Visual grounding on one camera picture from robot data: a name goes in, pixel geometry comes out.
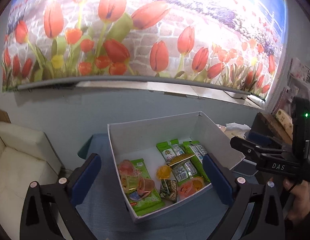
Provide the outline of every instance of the blue tablecloth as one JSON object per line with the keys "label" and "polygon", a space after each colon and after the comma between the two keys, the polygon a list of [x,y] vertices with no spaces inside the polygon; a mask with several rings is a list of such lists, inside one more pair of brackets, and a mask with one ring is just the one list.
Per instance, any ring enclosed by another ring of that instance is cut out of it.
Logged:
{"label": "blue tablecloth", "polygon": [[[88,155],[91,153],[101,156],[102,168],[83,204],[76,208],[98,240],[205,240],[228,208],[212,188],[178,209],[134,224],[120,190],[107,134],[93,136]],[[257,183],[255,177],[246,179]],[[249,204],[233,239],[240,238],[252,207]]]}

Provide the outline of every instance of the white armchair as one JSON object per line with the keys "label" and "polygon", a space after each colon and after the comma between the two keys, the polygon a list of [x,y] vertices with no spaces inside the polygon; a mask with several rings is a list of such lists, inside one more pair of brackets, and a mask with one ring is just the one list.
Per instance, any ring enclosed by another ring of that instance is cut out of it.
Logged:
{"label": "white armchair", "polygon": [[55,183],[60,169],[43,132],[0,122],[0,224],[12,240],[19,240],[29,184]]}

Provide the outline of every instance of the white cardboard box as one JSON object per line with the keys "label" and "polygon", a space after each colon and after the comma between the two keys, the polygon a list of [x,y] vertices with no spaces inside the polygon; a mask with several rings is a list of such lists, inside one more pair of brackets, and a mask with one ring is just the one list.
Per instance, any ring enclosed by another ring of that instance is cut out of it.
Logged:
{"label": "white cardboard box", "polygon": [[[244,155],[231,148],[230,139],[203,112],[109,124],[108,136],[119,184],[120,177],[117,164],[125,159],[143,158],[148,173],[155,181],[157,191],[159,191],[160,181],[156,178],[156,170],[159,166],[165,165],[164,158],[156,148],[156,144],[159,142],[176,138],[180,143],[198,140],[207,151],[213,153],[216,159],[228,169],[232,169],[244,159]],[[121,190],[133,221],[140,223],[184,205],[211,187],[211,184],[209,184],[195,194],[174,204],[165,201],[166,205],[164,207],[143,216],[136,215],[122,187]]]}

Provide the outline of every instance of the yellow tulip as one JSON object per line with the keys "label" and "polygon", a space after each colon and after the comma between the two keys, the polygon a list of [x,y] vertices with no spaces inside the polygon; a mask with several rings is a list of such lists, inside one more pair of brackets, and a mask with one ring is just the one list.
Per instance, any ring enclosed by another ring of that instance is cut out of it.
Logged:
{"label": "yellow tulip", "polygon": [[55,55],[52,58],[52,64],[55,69],[60,69],[64,65],[63,55]]}
{"label": "yellow tulip", "polygon": [[251,66],[255,66],[256,62],[257,62],[257,57],[252,57]]}

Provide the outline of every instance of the human hand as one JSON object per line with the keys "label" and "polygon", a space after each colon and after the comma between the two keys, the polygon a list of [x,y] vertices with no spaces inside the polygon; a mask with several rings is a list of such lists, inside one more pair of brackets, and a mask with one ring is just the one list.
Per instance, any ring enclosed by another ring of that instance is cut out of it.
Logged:
{"label": "human hand", "polygon": [[[289,190],[293,186],[293,183],[288,179],[284,179],[283,186],[286,190]],[[310,212],[310,185],[303,180],[301,184],[295,185],[291,193],[295,196],[295,199],[292,208],[287,214],[287,218],[291,220],[295,226]]]}

